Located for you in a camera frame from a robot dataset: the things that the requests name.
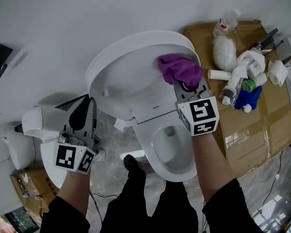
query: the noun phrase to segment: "brown cardboard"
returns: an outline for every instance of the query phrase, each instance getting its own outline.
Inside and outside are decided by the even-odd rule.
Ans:
[[[18,184],[18,178],[21,179],[22,185],[30,193],[31,197],[24,198]],[[35,169],[23,171],[10,176],[13,187],[34,221],[41,225],[42,215],[49,211],[49,204],[57,195],[59,189],[50,181],[44,169]]]
[[[249,114],[225,106],[219,97],[226,81],[209,80],[208,69],[216,69],[212,59],[212,31],[215,23],[205,23],[185,28],[184,35],[193,43],[204,77],[217,98],[220,123],[213,133],[221,151],[239,177],[259,167],[291,143],[291,106],[287,86],[282,87],[267,81],[256,110]],[[237,56],[249,50],[266,35],[260,21],[242,21],[236,33],[228,37],[235,42]],[[275,61],[272,52],[266,59]]]

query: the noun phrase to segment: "floor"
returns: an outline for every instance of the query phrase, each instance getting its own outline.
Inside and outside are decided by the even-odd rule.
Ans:
[[[141,150],[136,135],[132,128],[125,128],[123,132],[114,128],[115,118],[98,112],[97,135],[102,139],[102,147],[106,150],[106,159],[95,162],[91,170],[92,191],[103,195],[120,194],[128,172],[123,166],[119,155],[124,152]],[[269,194],[272,183],[279,169],[280,154],[272,158],[261,167],[239,178],[245,195],[248,210],[256,223],[267,232],[276,232],[276,220],[283,219],[291,213],[291,148],[284,150],[281,159],[281,170],[274,183],[272,193],[266,200],[262,215],[261,208],[264,199]],[[199,218],[199,232],[202,227],[202,207],[204,198],[200,190],[197,177],[186,181],[185,187],[191,205],[197,211]],[[161,192],[164,191],[165,182],[156,173],[147,175],[145,184],[145,199],[147,213],[151,216],[156,208]],[[95,196],[97,205],[104,218],[108,203],[114,197],[101,198]],[[101,222],[92,199],[89,199],[89,207],[86,218],[91,224],[91,233],[99,232]]]

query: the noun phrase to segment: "black pants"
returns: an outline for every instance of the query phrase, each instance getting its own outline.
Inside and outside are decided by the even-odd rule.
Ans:
[[[166,189],[152,217],[146,213],[146,175],[130,171],[122,193],[112,200],[102,222],[101,233],[120,232],[198,232],[198,219],[183,183],[166,182]]]

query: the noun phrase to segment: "toilet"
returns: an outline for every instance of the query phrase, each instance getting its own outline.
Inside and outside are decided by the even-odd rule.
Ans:
[[[15,169],[28,167],[35,160],[33,138],[12,129],[1,132],[1,140],[8,146]]]
[[[86,85],[103,112],[130,121],[155,172],[171,182],[196,175],[191,136],[179,119],[174,87],[157,68],[157,57],[176,53],[197,64],[185,36],[149,31],[121,39],[104,49],[86,72]]]
[[[67,120],[67,113],[50,106],[34,107],[22,116],[23,136],[32,136],[42,140],[41,156],[44,168],[55,186],[61,188],[66,170],[54,166],[54,148],[59,132]]]

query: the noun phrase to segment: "purple cloth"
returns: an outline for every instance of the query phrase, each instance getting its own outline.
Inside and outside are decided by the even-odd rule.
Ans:
[[[241,90],[236,100],[234,108],[237,110],[242,109],[246,104],[250,104],[253,110],[256,109],[260,94],[262,92],[262,86],[258,86],[252,93]]]
[[[186,87],[193,88],[203,76],[203,68],[177,54],[159,56],[157,62],[164,80],[169,84],[173,84],[172,75],[174,75],[177,80],[183,81]]]

